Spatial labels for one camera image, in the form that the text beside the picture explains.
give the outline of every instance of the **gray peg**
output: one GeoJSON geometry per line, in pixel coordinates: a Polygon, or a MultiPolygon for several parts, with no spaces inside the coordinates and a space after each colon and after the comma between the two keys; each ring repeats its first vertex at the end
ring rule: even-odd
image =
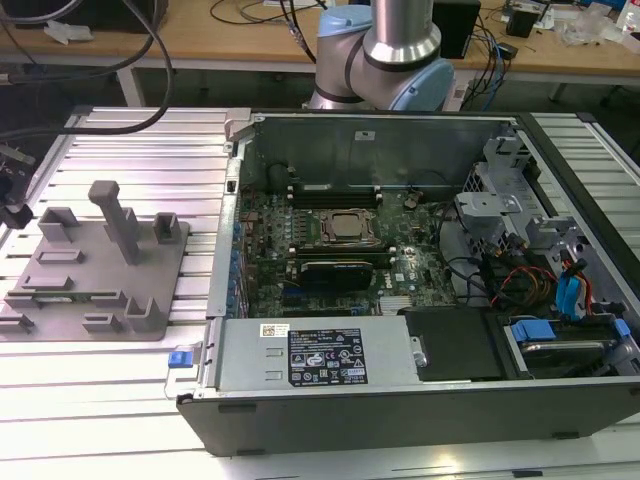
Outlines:
{"type": "Polygon", "coordinates": [[[102,210],[111,239],[115,240],[128,265],[135,265],[138,257],[136,233],[131,226],[118,202],[120,187],[112,180],[96,180],[89,190],[89,200],[102,210]]]}

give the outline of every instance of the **desk clutter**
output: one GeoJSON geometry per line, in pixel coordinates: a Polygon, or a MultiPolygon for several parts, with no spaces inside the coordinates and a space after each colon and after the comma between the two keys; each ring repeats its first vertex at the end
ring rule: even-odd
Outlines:
{"type": "MultiPolygon", "coordinates": [[[[5,13],[12,17],[35,17],[62,8],[69,0],[3,0],[5,13]]],[[[151,20],[154,0],[134,0],[134,5],[151,20]]],[[[164,18],[169,0],[157,0],[160,24],[164,18]]],[[[93,31],[117,31],[146,33],[147,30],[121,1],[84,0],[69,14],[59,19],[60,23],[86,26],[93,31]]],[[[18,25],[18,28],[42,28],[44,24],[18,25]]]]}

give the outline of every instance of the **black box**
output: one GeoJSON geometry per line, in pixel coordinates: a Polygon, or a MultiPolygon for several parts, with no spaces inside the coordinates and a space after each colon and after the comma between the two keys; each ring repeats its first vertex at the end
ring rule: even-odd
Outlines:
{"type": "Polygon", "coordinates": [[[533,25],[538,21],[540,12],[523,7],[514,7],[507,23],[507,35],[529,38],[533,25]]]}
{"type": "Polygon", "coordinates": [[[480,0],[435,1],[433,23],[442,34],[442,58],[464,58],[479,11],[480,0]]]}
{"type": "MultiPolygon", "coordinates": [[[[4,0],[5,13],[11,17],[34,17],[54,12],[69,0],[4,0]]],[[[149,20],[153,17],[153,0],[133,0],[140,12],[149,20]]],[[[169,0],[158,0],[161,17],[167,11],[169,0]]],[[[147,30],[121,1],[84,0],[78,8],[58,19],[70,25],[86,25],[94,31],[146,33],[147,30]]],[[[18,28],[42,28],[43,25],[16,25],[18,28]]]]}

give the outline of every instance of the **barcode sticker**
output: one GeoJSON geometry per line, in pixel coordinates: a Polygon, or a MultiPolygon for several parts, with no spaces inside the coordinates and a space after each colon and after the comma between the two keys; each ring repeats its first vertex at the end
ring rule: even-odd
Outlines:
{"type": "Polygon", "coordinates": [[[288,323],[261,323],[261,337],[286,337],[289,333],[288,323]]]}

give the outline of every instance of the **aluminum extrusion table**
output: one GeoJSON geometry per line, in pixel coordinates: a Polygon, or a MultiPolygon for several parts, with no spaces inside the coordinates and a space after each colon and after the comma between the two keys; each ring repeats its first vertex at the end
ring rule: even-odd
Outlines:
{"type": "MultiPolygon", "coordinates": [[[[69,124],[124,126],[149,109],[96,108],[69,124]]],[[[125,137],[59,138],[31,190],[35,215],[84,200],[91,182],[120,183],[139,217],[175,211],[191,223],[166,337],[143,343],[0,343],[0,474],[3,478],[208,479],[513,478],[635,479],[640,416],[590,438],[444,445],[265,457],[214,458],[165,397],[168,353],[200,341],[205,328],[226,155],[221,109],[172,109],[150,129],[125,137]]],[[[597,124],[574,115],[538,121],[640,253],[637,169],[597,124]]],[[[560,199],[553,199],[561,209],[560,199]]],[[[0,293],[11,288],[39,240],[37,222],[0,230],[0,293]]],[[[180,370],[180,380],[195,378],[180,370]]]]}

